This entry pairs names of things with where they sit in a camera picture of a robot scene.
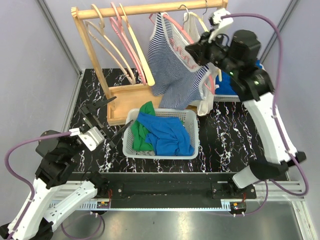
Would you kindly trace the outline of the blue white striped top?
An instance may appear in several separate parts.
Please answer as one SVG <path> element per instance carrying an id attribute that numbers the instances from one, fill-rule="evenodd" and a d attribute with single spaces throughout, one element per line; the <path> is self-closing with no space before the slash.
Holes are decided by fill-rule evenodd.
<path id="1" fill-rule="evenodd" d="M 149 41 L 147 63 L 155 81 L 151 91 L 162 96 L 160 108 L 184 110 L 204 99 L 202 87 L 210 75 L 209 67 L 196 64 L 185 50 L 190 43 L 165 14 L 156 14 Z"/>

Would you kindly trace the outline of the green tank top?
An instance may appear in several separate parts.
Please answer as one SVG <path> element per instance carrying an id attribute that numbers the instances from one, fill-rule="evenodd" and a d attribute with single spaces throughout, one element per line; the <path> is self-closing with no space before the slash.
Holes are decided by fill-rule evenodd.
<path id="1" fill-rule="evenodd" d="M 139 109 L 139 113 L 155 116 L 155 109 L 151 101 L 146 102 Z M 146 142 L 148 129 L 136 120 L 131 126 L 131 132 L 133 135 L 132 149 L 137 152 L 152 152 L 154 150 L 151 143 Z"/>

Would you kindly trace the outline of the cream wooden hanger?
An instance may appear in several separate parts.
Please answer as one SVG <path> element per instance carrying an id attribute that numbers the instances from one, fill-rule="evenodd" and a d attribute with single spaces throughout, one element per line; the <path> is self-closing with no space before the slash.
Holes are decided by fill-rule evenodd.
<path id="1" fill-rule="evenodd" d="M 144 72 L 144 75 L 145 75 L 145 85 L 148 84 L 149 86 L 153 86 L 155 84 L 155 80 L 154 80 L 154 77 L 153 77 L 152 72 L 150 70 L 150 67 L 149 67 L 149 65 L 147 63 L 147 60 L 145 58 L 145 55 L 144 55 L 144 53 L 142 51 L 142 48 L 141 48 L 141 46 L 140 46 L 140 44 L 139 44 L 139 42 L 138 42 L 138 40 L 136 38 L 136 35 L 135 35 L 135 33 L 134 33 L 130 23 L 129 23 L 128 17 L 126 15 L 125 10 L 124 10 L 124 7 L 123 7 L 123 5 L 121 3 L 119 4 L 119 7 L 122 10 L 122 13 L 123 13 L 123 16 L 124 16 L 123 19 L 124 19 L 124 21 L 125 21 L 125 23 L 127 25 L 128 32 L 129 32 L 129 34 L 130 34 L 130 36 L 131 36 L 131 38 L 133 40 L 136 52 L 138 54 L 139 61 L 141 63 L 141 66 L 142 66 L 142 69 L 143 69 L 143 72 Z"/>

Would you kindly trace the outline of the white tank top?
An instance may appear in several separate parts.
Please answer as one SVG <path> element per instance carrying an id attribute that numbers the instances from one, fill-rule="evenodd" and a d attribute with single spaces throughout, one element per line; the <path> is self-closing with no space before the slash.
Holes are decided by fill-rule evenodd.
<path id="1" fill-rule="evenodd" d="M 211 75 L 214 80 L 216 80 L 216 76 L 218 74 L 217 68 L 212 64 L 208 64 L 209 68 L 209 76 Z M 207 89 L 205 84 L 207 84 L 209 87 L 211 87 L 211 83 L 208 78 L 204 81 L 204 84 L 202 85 L 202 92 L 203 92 L 203 100 L 195 100 L 192 105 L 197 107 L 197 115 L 198 116 L 205 116 L 207 115 L 212 109 L 214 105 L 214 95 L 211 94 L 211 92 Z"/>

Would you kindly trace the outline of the blue tank top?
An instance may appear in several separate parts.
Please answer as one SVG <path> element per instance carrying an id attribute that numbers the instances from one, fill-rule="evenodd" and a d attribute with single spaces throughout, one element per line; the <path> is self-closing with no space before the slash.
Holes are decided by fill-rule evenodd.
<path id="1" fill-rule="evenodd" d="M 140 112 L 137 121 L 148 130 L 145 142 L 157 156 L 188 157 L 194 154 L 190 135 L 178 117 L 160 117 Z"/>

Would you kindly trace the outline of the grey tank top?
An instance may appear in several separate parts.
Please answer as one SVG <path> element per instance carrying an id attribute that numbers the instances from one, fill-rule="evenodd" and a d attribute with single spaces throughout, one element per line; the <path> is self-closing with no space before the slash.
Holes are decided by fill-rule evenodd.
<path id="1" fill-rule="evenodd" d="M 140 156 L 155 156 L 154 151 L 137 151 L 136 154 Z"/>

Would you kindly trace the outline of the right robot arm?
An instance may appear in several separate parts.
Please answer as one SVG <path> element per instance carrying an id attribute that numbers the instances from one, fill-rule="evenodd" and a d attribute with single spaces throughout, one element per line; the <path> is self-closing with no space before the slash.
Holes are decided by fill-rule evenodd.
<path id="1" fill-rule="evenodd" d="M 275 89 L 270 76 L 256 65 L 261 47 L 256 34 L 238 30 L 230 45 L 223 45 L 219 38 L 210 41 L 209 36 L 209 32 L 203 33 L 198 42 L 184 49 L 198 65 L 212 63 L 230 76 L 230 86 L 252 117 L 264 149 L 265 161 L 249 163 L 227 185 L 228 195 L 236 199 L 249 185 L 277 178 L 307 157 L 290 141 L 279 111 L 273 105 Z"/>

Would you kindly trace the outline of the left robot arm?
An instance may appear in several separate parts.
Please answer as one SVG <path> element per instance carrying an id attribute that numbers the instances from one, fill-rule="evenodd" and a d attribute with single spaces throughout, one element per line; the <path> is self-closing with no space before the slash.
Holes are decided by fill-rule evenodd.
<path id="1" fill-rule="evenodd" d="M 30 193 L 16 217 L 0 227 L 4 240 L 49 240 L 54 231 L 78 207 L 92 198 L 112 197 L 109 180 L 97 171 L 91 172 L 80 186 L 53 208 L 49 204 L 67 183 L 75 170 L 74 156 L 85 149 L 93 152 L 100 144 L 117 144 L 127 123 L 114 135 L 94 115 L 95 111 L 114 101 L 111 97 L 101 102 L 87 104 L 80 108 L 83 124 L 67 132 L 47 130 L 41 136 L 25 140 L 8 150 L 4 157 L 6 169 L 18 180 L 26 183 Z M 17 174 L 10 166 L 9 157 L 17 148 L 37 142 L 35 151 L 42 160 L 35 172 L 33 182 Z"/>

